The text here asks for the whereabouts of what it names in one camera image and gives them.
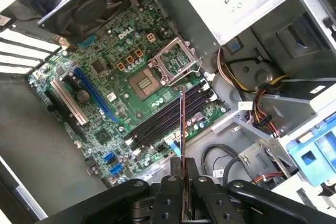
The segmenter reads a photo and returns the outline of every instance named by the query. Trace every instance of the screw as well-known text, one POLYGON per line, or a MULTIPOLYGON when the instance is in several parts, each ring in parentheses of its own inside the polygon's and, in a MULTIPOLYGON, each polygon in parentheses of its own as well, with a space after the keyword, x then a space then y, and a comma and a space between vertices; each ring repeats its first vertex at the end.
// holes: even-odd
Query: screw
POLYGON ((244 187, 244 185, 243 185, 241 182, 234 182, 233 186, 234 186, 234 187, 237 187, 237 188, 242 188, 242 187, 244 187))
POLYGON ((198 180, 201 182, 206 182, 208 179, 206 177, 199 177, 198 180))
POLYGON ((142 185, 143 185, 143 183, 141 181, 138 181, 134 184, 135 187, 140 187, 142 185))
POLYGON ((167 180, 168 181, 176 181, 177 178, 175 176, 170 176, 167 180))

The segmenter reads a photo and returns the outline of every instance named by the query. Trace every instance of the chip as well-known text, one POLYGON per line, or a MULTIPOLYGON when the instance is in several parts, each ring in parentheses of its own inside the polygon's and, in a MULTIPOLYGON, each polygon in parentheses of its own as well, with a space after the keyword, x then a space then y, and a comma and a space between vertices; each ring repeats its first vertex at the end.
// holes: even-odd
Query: chip
POLYGON ((141 56, 143 56, 143 52, 142 52, 140 49, 138 49, 137 51, 135 51, 135 54, 136 54, 136 56, 138 56, 139 58, 140 58, 141 56))
POLYGON ((118 67, 118 69, 120 70, 120 71, 122 71, 122 70, 124 70, 125 69, 125 66, 124 66, 124 64, 123 63, 118 63, 117 64, 117 67, 118 67))
POLYGON ((59 67, 58 69, 56 69, 56 73, 57 73, 59 76, 61 76, 62 74, 65 73, 65 70, 64 70, 63 67, 59 67))
POLYGON ((100 74, 105 70, 104 66, 101 64, 99 60, 95 60, 93 63, 91 63, 91 66, 93 67, 93 69, 97 74, 100 74))
POLYGON ((107 132, 105 129, 101 129, 95 134, 97 140, 99 141, 100 144, 104 144, 107 141, 111 140, 110 134, 107 132))
POLYGON ((129 84, 141 100, 145 100, 160 88, 159 81, 149 68, 145 68, 129 79, 129 84))
POLYGON ((129 64, 132 64, 134 62, 134 59, 132 56, 128 56, 126 60, 129 64))
POLYGON ((204 115, 201 113, 201 112, 197 112, 196 114, 195 114, 195 119, 196 119, 196 121, 201 121, 202 119, 204 118, 204 115))

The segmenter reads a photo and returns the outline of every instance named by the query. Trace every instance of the dell logo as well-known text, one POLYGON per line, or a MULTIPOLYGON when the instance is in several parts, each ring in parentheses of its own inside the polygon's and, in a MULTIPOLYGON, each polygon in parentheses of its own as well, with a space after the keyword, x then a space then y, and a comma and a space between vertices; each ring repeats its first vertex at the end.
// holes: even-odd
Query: dell logo
POLYGON ((123 31, 121 34, 119 34, 118 38, 123 39, 124 37, 126 37, 127 34, 130 34, 133 31, 134 31, 134 29, 132 27, 129 27, 125 31, 123 31))

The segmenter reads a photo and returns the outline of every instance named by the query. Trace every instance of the blue pcie slot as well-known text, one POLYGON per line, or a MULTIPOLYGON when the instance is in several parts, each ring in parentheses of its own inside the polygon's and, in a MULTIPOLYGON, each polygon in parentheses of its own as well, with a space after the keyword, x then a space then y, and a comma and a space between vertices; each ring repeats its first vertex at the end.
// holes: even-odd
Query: blue pcie slot
POLYGON ((98 91, 90 83, 90 81, 85 76, 83 71, 80 68, 75 68, 73 72, 82 81, 82 84, 84 85, 85 89, 90 93, 91 97, 96 101, 96 103, 98 103, 98 106, 103 110, 105 115, 107 115, 114 123, 117 123, 118 120, 114 117, 109 107, 100 97, 98 91))
POLYGON ((117 174, 121 170, 122 170, 122 165, 121 164, 115 165, 112 169, 110 169, 110 174, 111 175, 117 174))

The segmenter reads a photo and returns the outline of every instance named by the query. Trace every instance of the yellow wire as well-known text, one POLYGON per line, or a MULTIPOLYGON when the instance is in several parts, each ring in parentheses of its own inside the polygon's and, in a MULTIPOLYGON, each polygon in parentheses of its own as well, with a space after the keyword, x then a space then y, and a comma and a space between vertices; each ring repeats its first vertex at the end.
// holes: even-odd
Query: yellow wire
POLYGON ((280 81, 281 79, 283 79, 283 78, 285 78, 285 77, 288 77, 288 76, 280 76, 280 77, 278 77, 277 79, 271 81, 270 84, 273 85, 273 84, 277 83, 278 81, 280 81))

